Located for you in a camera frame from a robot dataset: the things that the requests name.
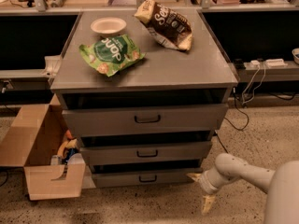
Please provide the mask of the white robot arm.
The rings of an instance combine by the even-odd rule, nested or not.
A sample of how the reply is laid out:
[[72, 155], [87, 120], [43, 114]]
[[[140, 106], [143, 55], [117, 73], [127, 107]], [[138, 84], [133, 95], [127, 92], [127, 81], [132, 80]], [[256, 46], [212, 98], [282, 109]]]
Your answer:
[[209, 212], [223, 186], [243, 179], [267, 195], [263, 224], [299, 224], [299, 161], [288, 161], [270, 170], [221, 153], [212, 168], [201, 174], [188, 173], [188, 177], [204, 192], [203, 215]]

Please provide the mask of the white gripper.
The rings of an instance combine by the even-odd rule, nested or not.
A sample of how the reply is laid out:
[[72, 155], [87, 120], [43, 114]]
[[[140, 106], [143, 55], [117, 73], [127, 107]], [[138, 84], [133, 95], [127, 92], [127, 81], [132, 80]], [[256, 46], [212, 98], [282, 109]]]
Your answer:
[[199, 182], [203, 191], [208, 194], [203, 196], [202, 215], [206, 215], [215, 202], [216, 196], [213, 194], [216, 194], [224, 185], [231, 182], [229, 176], [222, 175], [215, 167], [204, 171], [202, 174], [187, 173], [187, 177], [194, 182]]

